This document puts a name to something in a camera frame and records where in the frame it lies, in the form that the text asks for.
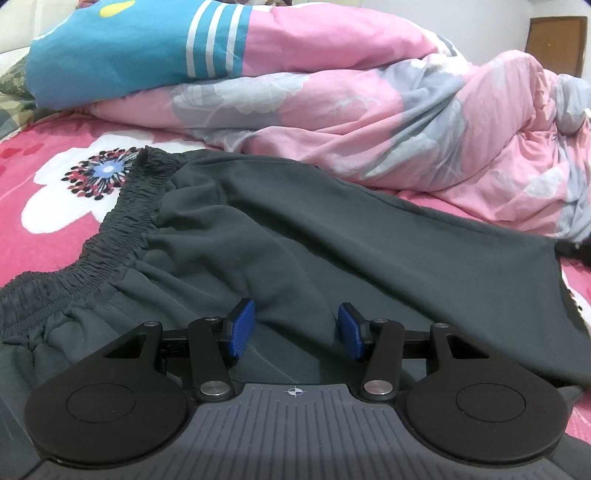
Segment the metal rivet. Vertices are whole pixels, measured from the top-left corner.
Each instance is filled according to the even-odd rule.
[[[390,382],[385,380],[370,380],[363,389],[372,395],[388,395],[394,388]]]
[[[211,380],[202,384],[199,390],[208,397],[221,397],[230,391],[230,386],[221,380]]]

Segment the black round pad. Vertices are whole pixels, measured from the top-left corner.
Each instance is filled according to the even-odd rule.
[[[81,466],[112,466],[163,446],[188,413],[183,390],[128,359],[113,368],[75,365],[34,391],[25,423],[36,448]]]
[[[136,402],[135,393],[130,388],[115,383],[98,383],[76,390],[66,406],[78,420],[107,423],[125,417]]]
[[[473,419],[491,422],[513,420],[525,410],[525,399],[517,390],[495,383],[478,383],[462,388],[456,403]]]
[[[408,393],[408,421],[420,438],[452,457],[483,465],[549,454],[562,438],[568,408],[549,383],[493,359],[453,361]]]

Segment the bed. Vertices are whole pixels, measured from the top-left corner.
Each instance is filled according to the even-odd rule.
[[[404,19],[329,4],[206,1],[196,13],[175,2],[181,27],[156,0],[55,3],[22,2],[32,30],[0,37],[8,291],[23,273],[78,259],[145,145],[291,158],[478,222],[573,242],[591,233],[591,87],[529,55],[474,66]],[[173,55],[130,37],[146,25]],[[591,331],[589,270],[562,259],[561,277]],[[4,402],[18,419],[22,406]],[[591,392],[567,433],[591,444]]]

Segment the gray plastic base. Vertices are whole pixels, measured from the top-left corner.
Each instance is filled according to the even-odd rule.
[[[198,408],[178,438],[120,468],[44,462],[30,480],[573,480],[549,460],[515,468],[456,463],[416,440],[389,406],[345,385],[247,385]]]

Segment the pillow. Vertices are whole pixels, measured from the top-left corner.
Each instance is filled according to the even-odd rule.
[[[19,60],[29,53],[29,47],[19,48],[18,50],[5,51],[0,53],[0,75],[4,75]]]
[[[78,0],[8,0],[0,8],[0,53],[28,47],[65,20]]]

